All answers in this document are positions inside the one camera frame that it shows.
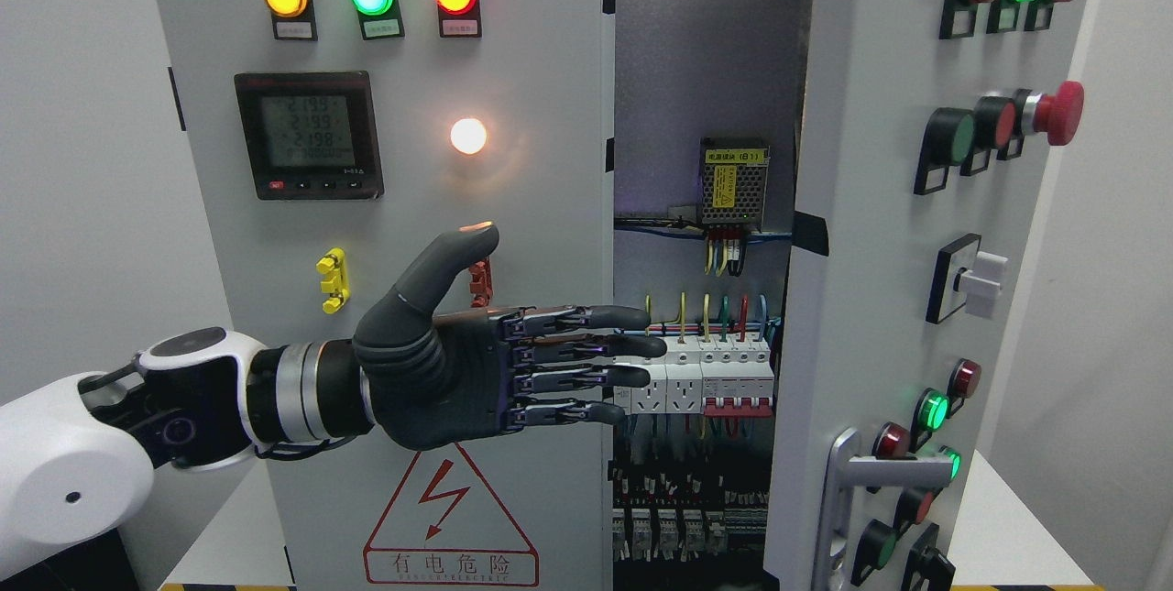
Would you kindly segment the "dark grey robot left hand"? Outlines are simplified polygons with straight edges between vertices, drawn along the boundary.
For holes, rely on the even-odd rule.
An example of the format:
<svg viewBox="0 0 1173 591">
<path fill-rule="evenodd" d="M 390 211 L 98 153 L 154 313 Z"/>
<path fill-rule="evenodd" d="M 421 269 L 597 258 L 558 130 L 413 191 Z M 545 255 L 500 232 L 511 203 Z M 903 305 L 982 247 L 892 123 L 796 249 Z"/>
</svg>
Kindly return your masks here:
<svg viewBox="0 0 1173 591">
<path fill-rule="evenodd" d="M 666 353 L 645 333 L 646 311 L 616 304 L 436 315 L 457 274 L 496 247 L 489 220 L 438 235 L 357 325 L 369 406 L 396 444 L 427 451 L 533 427 L 619 424 L 619 406 L 581 390 L 645 387 L 649 371 L 629 358 Z"/>
</svg>

